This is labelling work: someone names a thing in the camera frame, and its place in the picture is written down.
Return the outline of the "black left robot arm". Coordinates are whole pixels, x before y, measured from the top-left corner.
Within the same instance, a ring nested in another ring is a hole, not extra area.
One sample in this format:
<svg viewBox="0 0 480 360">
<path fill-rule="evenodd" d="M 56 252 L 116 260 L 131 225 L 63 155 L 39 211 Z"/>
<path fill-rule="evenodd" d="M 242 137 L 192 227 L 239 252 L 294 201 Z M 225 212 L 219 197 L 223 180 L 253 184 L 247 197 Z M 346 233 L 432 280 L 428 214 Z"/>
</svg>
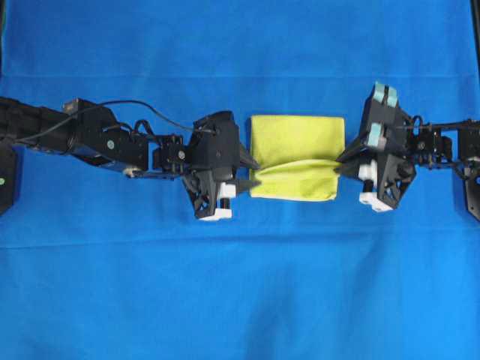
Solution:
<svg viewBox="0 0 480 360">
<path fill-rule="evenodd" d="M 181 179 L 196 219 L 230 219 L 231 199 L 260 185 L 239 178 L 238 169 L 259 169 L 241 143 L 231 111 L 195 121 L 190 140 L 156 134 L 145 119 L 134 125 L 118 121 L 113 101 L 75 99 L 62 111 L 1 99 L 1 212 L 14 204 L 18 157 L 15 146 L 51 155 L 70 155 L 90 166 L 129 179 Z"/>
</svg>

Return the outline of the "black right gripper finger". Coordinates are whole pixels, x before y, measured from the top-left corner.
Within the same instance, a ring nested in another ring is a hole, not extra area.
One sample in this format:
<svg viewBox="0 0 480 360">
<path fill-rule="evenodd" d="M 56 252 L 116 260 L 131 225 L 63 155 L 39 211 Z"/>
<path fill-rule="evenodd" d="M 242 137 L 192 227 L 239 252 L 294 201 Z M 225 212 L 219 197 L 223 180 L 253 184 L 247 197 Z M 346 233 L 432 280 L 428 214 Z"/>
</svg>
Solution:
<svg viewBox="0 0 480 360">
<path fill-rule="evenodd" d="M 361 165 L 362 162 L 360 160 L 351 160 L 335 167 L 334 172 L 339 176 L 357 179 L 359 177 L 359 169 Z"/>
<path fill-rule="evenodd" d="M 338 163 L 346 163 L 349 159 L 361 154 L 365 150 L 365 138 L 357 136 L 337 157 Z"/>
</svg>

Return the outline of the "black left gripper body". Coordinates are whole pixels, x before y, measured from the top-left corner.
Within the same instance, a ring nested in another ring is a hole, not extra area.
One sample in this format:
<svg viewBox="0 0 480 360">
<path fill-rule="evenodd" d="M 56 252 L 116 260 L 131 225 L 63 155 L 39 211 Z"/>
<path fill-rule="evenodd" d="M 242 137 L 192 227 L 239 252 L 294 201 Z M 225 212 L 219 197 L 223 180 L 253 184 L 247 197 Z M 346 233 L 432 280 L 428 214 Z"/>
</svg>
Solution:
<svg viewBox="0 0 480 360">
<path fill-rule="evenodd" d="M 239 127 L 229 110 L 207 115 L 193 123 L 187 145 L 187 174 L 183 184 L 200 221 L 233 216 L 230 201 L 237 194 Z"/>
</svg>

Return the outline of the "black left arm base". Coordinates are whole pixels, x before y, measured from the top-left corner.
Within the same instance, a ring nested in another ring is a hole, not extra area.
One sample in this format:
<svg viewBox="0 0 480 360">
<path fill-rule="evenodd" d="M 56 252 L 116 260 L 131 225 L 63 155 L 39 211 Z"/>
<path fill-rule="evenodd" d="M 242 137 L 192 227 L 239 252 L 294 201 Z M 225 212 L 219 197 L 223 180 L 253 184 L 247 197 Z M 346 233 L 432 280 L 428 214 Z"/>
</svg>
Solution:
<svg viewBox="0 0 480 360">
<path fill-rule="evenodd" d="M 23 148 L 1 141 L 1 215 L 20 198 L 23 174 Z"/>
</svg>

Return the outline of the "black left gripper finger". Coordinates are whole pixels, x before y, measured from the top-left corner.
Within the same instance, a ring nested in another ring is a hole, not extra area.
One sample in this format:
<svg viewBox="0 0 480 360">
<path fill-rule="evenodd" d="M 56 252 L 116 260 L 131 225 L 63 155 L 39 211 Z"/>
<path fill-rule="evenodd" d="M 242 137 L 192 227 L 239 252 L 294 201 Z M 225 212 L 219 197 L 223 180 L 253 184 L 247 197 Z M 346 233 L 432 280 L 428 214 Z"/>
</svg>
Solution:
<svg viewBox="0 0 480 360">
<path fill-rule="evenodd" d="M 244 192 L 248 192 L 251 189 L 259 186 L 261 184 L 260 181 L 258 180 L 250 180 L 246 178 L 237 178 L 234 181 L 235 185 L 235 195 L 238 196 L 239 194 L 242 194 Z"/>
<path fill-rule="evenodd" d="M 260 168 L 260 165 L 257 163 L 257 161 L 241 143 L 239 144 L 239 163 L 240 167 L 251 170 L 258 170 Z"/>
</svg>

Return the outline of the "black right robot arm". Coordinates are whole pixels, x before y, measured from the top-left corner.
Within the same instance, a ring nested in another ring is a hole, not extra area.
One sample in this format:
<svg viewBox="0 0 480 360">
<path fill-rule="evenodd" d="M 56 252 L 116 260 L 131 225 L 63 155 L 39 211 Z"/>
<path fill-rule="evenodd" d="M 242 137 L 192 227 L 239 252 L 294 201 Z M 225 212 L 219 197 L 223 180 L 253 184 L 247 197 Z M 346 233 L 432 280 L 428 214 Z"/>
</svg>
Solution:
<svg viewBox="0 0 480 360">
<path fill-rule="evenodd" d="M 463 182 L 466 210 L 479 217 L 479 122 L 425 123 L 401 109 L 391 86 L 374 83 L 358 136 L 336 161 L 338 175 L 362 182 L 359 201 L 375 212 L 398 207 L 417 167 L 451 169 Z"/>
</svg>

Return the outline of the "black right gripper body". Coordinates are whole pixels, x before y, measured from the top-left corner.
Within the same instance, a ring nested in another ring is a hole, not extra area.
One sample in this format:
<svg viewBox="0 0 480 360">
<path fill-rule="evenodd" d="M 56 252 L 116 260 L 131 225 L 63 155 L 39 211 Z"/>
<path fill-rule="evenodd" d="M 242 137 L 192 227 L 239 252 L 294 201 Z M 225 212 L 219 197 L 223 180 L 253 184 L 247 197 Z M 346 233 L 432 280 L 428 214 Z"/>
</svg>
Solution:
<svg viewBox="0 0 480 360">
<path fill-rule="evenodd" d="M 364 103 L 357 137 L 364 137 L 364 151 L 348 161 L 360 160 L 363 188 L 358 200 L 375 212 L 395 210 L 416 177 L 410 156 L 411 118 L 399 107 L 395 88 L 375 82 Z"/>
</svg>

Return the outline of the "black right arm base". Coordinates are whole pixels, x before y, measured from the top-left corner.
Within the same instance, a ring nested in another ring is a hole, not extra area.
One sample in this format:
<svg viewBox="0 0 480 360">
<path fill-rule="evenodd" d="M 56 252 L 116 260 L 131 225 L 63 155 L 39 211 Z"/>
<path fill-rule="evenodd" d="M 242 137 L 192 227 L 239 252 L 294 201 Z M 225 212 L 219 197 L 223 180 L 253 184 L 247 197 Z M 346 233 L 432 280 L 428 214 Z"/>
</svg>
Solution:
<svg viewBox="0 0 480 360">
<path fill-rule="evenodd" d="M 460 174 L 463 179 L 466 210 L 479 221 L 479 159 L 467 163 Z"/>
</svg>

